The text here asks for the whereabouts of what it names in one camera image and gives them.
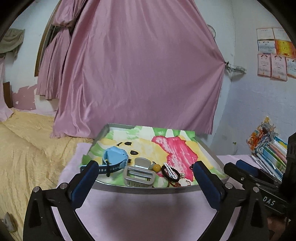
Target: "wall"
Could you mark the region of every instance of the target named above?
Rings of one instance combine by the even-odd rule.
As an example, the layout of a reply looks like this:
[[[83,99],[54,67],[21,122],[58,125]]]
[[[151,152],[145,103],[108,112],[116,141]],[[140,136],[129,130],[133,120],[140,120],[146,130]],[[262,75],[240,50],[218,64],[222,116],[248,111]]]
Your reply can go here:
[[[36,92],[37,77],[35,64],[40,41],[47,22],[59,0],[38,0],[32,3],[11,25],[11,28],[25,29],[24,42],[17,59],[11,54],[5,59],[5,82],[12,86],[13,105],[19,109],[40,109],[52,111],[57,100],[47,101]]]
[[[232,79],[225,111],[211,148],[216,154],[249,154],[246,139],[268,115],[287,141],[296,131],[296,80],[287,82],[257,76],[257,28],[281,27],[256,0],[233,0],[235,65],[247,69]]]
[[[195,0],[195,3],[207,24],[216,31],[216,43],[225,59],[231,64],[234,63],[235,28],[234,16],[231,0]],[[215,112],[213,134],[202,135],[201,139],[208,146],[211,145],[213,137],[218,129],[224,108],[226,105],[228,92],[231,85],[231,75],[224,74],[222,89]]]

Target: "stack of books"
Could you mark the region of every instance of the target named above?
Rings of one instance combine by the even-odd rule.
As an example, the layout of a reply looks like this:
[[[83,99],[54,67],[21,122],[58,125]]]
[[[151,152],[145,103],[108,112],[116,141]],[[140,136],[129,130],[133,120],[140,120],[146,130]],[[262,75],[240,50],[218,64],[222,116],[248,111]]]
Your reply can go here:
[[[247,143],[254,161],[281,181],[287,166],[287,143],[278,137],[275,126],[268,117],[252,133]]]

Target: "satin curtain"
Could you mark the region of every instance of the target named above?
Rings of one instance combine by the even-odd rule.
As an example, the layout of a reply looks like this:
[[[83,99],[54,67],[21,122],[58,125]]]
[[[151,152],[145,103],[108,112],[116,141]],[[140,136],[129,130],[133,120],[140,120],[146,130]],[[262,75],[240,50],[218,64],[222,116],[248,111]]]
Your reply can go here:
[[[211,134],[224,66],[193,0],[88,0],[52,136],[95,138],[107,123]]]
[[[7,120],[13,113],[4,101],[3,95],[4,58],[0,58],[0,122]]]
[[[68,27],[75,22],[85,1],[62,0],[54,16],[52,24],[63,28],[46,48],[40,65],[36,94],[45,99],[59,99],[64,61],[70,45]]]

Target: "yellow ball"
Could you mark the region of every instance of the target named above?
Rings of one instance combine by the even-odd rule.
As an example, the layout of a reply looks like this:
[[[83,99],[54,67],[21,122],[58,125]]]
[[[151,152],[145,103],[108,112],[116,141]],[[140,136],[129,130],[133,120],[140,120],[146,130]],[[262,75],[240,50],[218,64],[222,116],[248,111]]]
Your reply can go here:
[[[155,164],[155,165],[153,166],[152,170],[155,171],[155,172],[160,172],[160,170],[161,170],[161,166],[160,166],[159,164]]]

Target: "yellow blanket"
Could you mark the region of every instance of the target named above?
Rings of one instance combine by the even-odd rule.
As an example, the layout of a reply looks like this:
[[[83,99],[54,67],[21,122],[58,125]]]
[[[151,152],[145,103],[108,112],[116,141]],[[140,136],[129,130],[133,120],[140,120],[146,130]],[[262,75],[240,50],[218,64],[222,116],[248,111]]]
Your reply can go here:
[[[77,143],[91,139],[51,139],[54,118],[15,111],[0,123],[0,217],[13,215],[22,240],[24,219],[32,189],[55,188],[59,175],[75,152]]]

